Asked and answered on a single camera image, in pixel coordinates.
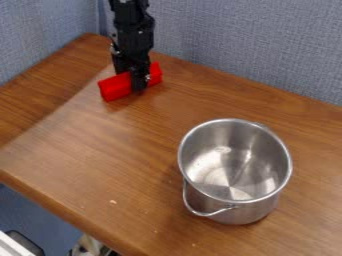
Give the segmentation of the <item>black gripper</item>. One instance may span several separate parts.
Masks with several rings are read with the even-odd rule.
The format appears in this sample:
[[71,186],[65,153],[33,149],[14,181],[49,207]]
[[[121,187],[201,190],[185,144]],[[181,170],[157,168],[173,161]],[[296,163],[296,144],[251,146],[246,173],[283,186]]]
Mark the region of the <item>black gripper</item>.
[[155,19],[143,18],[131,23],[128,19],[113,19],[111,57],[117,74],[129,70],[131,87],[135,92],[147,88],[149,81],[149,51],[153,47]]

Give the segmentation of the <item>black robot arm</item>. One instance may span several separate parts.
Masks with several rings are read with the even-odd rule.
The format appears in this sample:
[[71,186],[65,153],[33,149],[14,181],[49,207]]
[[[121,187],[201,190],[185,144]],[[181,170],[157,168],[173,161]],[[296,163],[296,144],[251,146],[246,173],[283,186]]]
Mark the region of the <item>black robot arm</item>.
[[135,92],[149,81],[149,51],[153,48],[155,19],[147,9],[148,0],[108,0],[113,12],[115,32],[111,37],[111,57],[117,74],[131,76]]

